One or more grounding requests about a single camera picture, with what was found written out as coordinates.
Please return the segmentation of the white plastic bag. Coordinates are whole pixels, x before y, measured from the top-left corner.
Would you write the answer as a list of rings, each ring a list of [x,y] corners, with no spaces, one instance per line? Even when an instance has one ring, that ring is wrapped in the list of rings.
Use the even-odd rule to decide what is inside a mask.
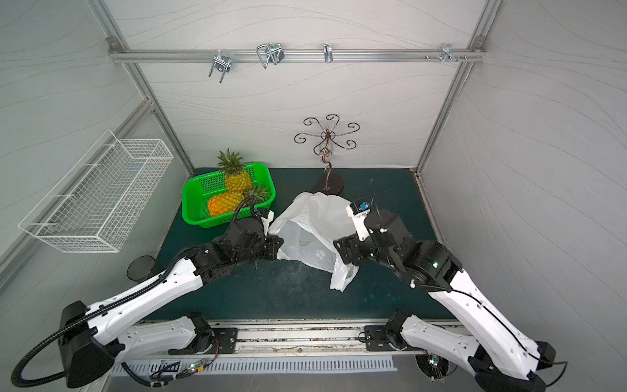
[[[283,239],[279,260],[300,261],[331,274],[330,289],[343,292],[359,268],[342,261],[334,242],[354,235],[346,209],[349,200],[336,195],[303,192],[270,225],[269,233]]]

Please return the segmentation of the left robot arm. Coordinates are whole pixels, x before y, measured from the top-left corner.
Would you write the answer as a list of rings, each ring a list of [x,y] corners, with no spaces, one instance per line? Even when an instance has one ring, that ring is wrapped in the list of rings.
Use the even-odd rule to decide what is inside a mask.
[[[201,289],[258,260],[274,260],[283,241],[269,234],[274,214],[261,208],[230,223],[224,235],[184,250],[163,273],[102,302],[75,302],[62,313],[64,327],[81,316],[59,340],[66,385],[79,388],[128,359],[170,354],[217,352],[215,333],[200,313],[140,326],[139,321],[179,297]]]

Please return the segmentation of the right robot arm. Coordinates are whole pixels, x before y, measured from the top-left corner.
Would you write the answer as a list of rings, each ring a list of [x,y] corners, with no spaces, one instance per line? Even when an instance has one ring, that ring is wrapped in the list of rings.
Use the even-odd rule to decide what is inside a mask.
[[[374,261],[412,288],[443,305],[468,333],[460,334],[398,310],[381,333],[396,351],[417,348],[431,354],[432,368],[455,364],[485,391],[545,391],[538,374],[555,365],[556,350],[516,328],[481,293],[461,262],[441,243],[416,240],[402,219],[375,211],[364,201],[346,209],[354,233],[334,241],[346,264]]]

